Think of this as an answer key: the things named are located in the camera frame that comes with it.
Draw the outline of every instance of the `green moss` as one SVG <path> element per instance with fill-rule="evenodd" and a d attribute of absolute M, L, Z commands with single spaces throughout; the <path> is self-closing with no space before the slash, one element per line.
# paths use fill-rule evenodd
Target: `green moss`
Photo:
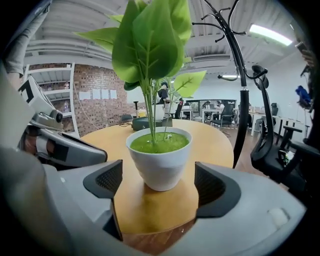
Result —
<path fill-rule="evenodd" d="M 155 137 L 157 141 L 156 145 L 153 145 L 152 143 L 151 134 L 146 134 L 139 138 L 136 138 L 131 143 L 130 148 L 143 153 L 161 154 L 182 149 L 189 143 L 188 139 L 185 136 L 174 132 L 166 132 L 165 140 L 163 140 L 164 132 L 157 132 L 155 134 Z"/>

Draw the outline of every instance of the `wall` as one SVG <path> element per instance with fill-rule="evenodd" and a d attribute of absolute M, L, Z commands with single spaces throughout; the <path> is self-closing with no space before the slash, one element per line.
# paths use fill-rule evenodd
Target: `wall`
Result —
<path fill-rule="evenodd" d="M 65 64 L 41 64 L 30 66 L 30 69 L 34 70 L 65 66 Z M 107 126 L 118 125 L 121 122 L 122 115 L 136 112 L 135 105 L 132 103 L 133 100 L 131 103 L 127 103 L 127 92 L 124 90 L 124 82 L 118 78 L 113 70 L 97 66 L 76 64 L 73 80 L 75 87 L 75 89 L 73 89 L 74 113 L 80 136 L 94 132 L 97 128 L 102 129 Z M 48 85 L 45 85 L 43 86 L 43 89 L 47 90 L 47 87 Z M 52 85 L 53 90 L 58 90 L 60 87 L 60 84 Z M 116 90 L 117 99 L 88 99 L 79 102 L 76 92 L 79 95 L 80 91 L 90 91 L 91 98 L 93 98 L 92 89 Z M 59 100 L 54 101 L 53 105 L 57 109 L 62 110 L 64 103 L 65 100 Z M 145 108 L 145 104 L 141 102 L 138 104 L 138 107 Z M 62 123 L 66 132 L 73 131 L 71 117 L 65 117 Z"/>
<path fill-rule="evenodd" d="M 251 91 L 255 85 L 252 81 L 247 80 L 247 87 Z M 238 105 L 240 103 L 240 89 L 240 79 L 237 79 L 236 81 L 225 81 L 212 75 L 206 75 L 200 87 L 192 97 L 195 100 L 237 100 Z"/>
<path fill-rule="evenodd" d="M 296 123 L 296 127 L 302 130 L 302 133 L 293 133 L 293 139 L 302 141 L 305 137 L 305 112 L 297 104 L 299 96 L 296 94 L 296 88 L 301 85 L 308 90 L 306 78 L 300 77 L 302 70 L 305 68 L 306 62 L 299 52 L 283 59 L 269 69 L 267 74 L 269 87 L 267 89 L 270 103 L 277 103 L 279 108 L 278 116 L 291 118 L 300 121 Z M 262 101 L 261 92 L 258 89 L 251 90 L 250 99 Z M 311 126 L 310 115 L 306 114 L 306 124 Z M 280 120 L 277 120 L 274 131 L 279 131 Z"/>

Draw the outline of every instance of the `ceiling light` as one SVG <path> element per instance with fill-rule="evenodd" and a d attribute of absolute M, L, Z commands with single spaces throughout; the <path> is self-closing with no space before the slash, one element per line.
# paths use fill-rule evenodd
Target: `ceiling light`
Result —
<path fill-rule="evenodd" d="M 263 35 L 265 37 L 274 39 L 282 44 L 284 44 L 285 46 L 289 46 L 293 41 L 291 41 L 290 39 L 286 38 L 285 36 L 283 36 L 282 34 L 279 34 L 277 32 L 274 32 L 268 28 L 262 27 L 262 26 L 258 26 L 258 25 L 252 25 L 250 28 L 250 32 L 251 33 L 257 33 L 260 35 Z"/>
<path fill-rule="evenodd" d="M 235 74 L 224 74 L 222 77 L 223 78 L 238 78 L 238 76 Z"/>

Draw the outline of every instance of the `brick wall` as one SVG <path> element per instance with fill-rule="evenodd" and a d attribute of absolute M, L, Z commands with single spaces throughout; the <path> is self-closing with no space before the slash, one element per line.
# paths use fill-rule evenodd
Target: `brick wall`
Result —
<path fill-rule="evenodd" d="M 30 66 L 30 70 L 65 66 L 66 64 L 33 65 Z M 133 103 L 127 103 L 127 92 L 124 90 L 124 82 L 121 81 L 111 69 L 76 64 L 73 81 L 75 86 L 75 89 L 73 88 L 74 113 L 80 136 L 94 132 L 97 128 L 102 129 L 107 126 L 118 125 L 120 124 L 122 115 L 136 112 L 135 105 Z M 51 87 L 52 90 L 59 90 L 63 89 L 60 88 L 63 85 L 63 83 L 56 83 L 52 84 Z M 48 86 L 49 85 L 44 85 L 43 89 L 48 90 Z M 116 90 L 117 99 L 93 99 L 92 89 Z M 76 92 L 79 95 L 79 92 L 88 91 L 91 93 L 91 99 L 81 100 L 80 103 L 86 115 L 97 128 L 89 122 L 76 95 Z M 52 102 L 58 110 L 63 110 L 64 103 L 64 100 Z M 138 107 L 145 108 L 145 104 L 139 103 Z M 65 117 L 62 123 L 66 132 L 74 130 L 71 117 Z"/>

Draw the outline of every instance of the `white wall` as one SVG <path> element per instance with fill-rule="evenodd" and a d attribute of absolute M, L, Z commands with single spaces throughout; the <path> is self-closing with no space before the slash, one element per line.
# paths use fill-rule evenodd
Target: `white wall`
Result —
<path fill-rule="evenodd" d="M 306 78 L 300 77 L 302 70 L 305 68 L 306 62 L 301 57 L 299 52 L 296 52 L 289 57 L 283 59 L 279 63 L 273 65 L 267 74 L 269 87 L 267 89 L 270 103 L 277 103 L 279 108 L 277 116 L 299 120 L 301 123 L 296 123 L 295 127 L 302 130 L 302 133 L 293 133 L 293 139 L 302 141 L 305 137 L 305 112 L 297 104 L 299 96 L 296 93 L 298 86 L 303 86 L 308 91 Z M 250 92 L 250 102 L 262 102 L 262 95 L 258 88 L 254 88 Z M 311 126 L 310 115 L 306 114 L 306 124 Z M 277 120 L 274 131 L 278 133 L 280 120 Z"/>
<path fill-rule="evenodd" d="M 247 79 L 247 87 L 249 89 L 250 94 L 251 90 L 254 89 L 256 86 L 251 80 Z M 218 78 L 212 78 L 211 76 L 211 79 L 204 79 L 202 81 L 200 87 L 193 94 L 192 97 L 195 100 L 236 100 L 238 105 L 240 103 L 240 89 L 240 79 L 236 81 L 225 81 Z"/>
<path fill-rule="evenodd" d="M 128 90 L 126 92 L 126 102 L 133 103 L 133 102 L 145 102 L 144 95 L 142 94 L 141 87 L 138 86 L 133 90 Z"/>

